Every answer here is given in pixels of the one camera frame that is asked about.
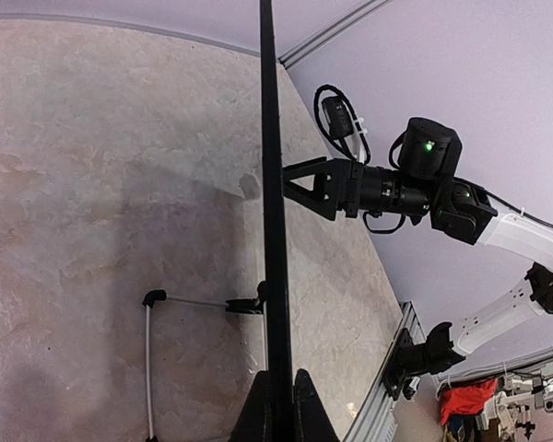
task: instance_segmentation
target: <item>black pole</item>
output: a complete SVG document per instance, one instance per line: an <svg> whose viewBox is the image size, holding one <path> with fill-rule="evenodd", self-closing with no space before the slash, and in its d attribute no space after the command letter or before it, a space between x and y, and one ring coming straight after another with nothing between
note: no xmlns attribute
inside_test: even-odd
<svg viewBox="0 0 553 442"><path fill-rule="evenodd" d="M266 343L276 442L293 440L293 367L288 311L287 232L271 0L260 0L262 171L265 209Z"/></svg>

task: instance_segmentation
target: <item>red bag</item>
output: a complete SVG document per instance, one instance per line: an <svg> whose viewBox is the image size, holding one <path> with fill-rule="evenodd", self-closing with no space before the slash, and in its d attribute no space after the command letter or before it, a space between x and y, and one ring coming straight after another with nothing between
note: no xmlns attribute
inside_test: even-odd
<svg viewBox="0 0 553 442"><path fill-rule="evenodd" d="M441 425L449 422L451 414L471 416L483 411L483 406L493 396L496 390L496 380L488 380L480 384L451 389L441 394Z"/></svg>

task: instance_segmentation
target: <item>white wall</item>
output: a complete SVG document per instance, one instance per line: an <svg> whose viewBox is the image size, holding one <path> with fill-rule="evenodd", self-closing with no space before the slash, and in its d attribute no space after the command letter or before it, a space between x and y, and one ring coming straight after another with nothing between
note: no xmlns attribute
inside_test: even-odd
<svg viewBox="0 0 553 442"><path fill-rule="evenodd" d="M357 0L277 0L273 3L279 55L343 14ZM3 0L0 14L112 20L259 50L258 0Z"/></svg>
<svg viewBox="0 0 553 442"><path fill-rule="evenodd" d="M289 72L307 104L323 83L347 93L375 164L387 165L409 117L429 117L460 134L459 176L553 222L553 1L396 0ZM531 266L445 237L428 220L373 241L427 330L486 305ZM553 317L535 320L456 371L551 344Z"/></svg>

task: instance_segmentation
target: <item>metal profile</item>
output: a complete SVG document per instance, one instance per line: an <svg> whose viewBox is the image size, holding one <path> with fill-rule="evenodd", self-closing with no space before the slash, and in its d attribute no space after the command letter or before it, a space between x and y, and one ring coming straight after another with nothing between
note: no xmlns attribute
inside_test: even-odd
<svg viewBox="0 0 553 442"><path fill-rule="evenodd" d="M422 343L424 333L420 327L416 311L411 302L402 305L403 317L397 328L394 343L387 352L377 378L372 383L367 398L362 404L359 415L350 426L344 442L387 442L393 440L397 422L394 419L394 400L382 384L382 375L389 363L392 351L397 345L399 332L407 328L415 343Z"/></svg>
<svg viewBox="0 0 553 442"><path fill-rule="evenodd" d="M357 24L371 12L391 3L393 0L363 0L349 9L343 16L313 33L306 40L291 48L278 58L285 69L293 67L308 55L314 53L333 38Z"/></svg>

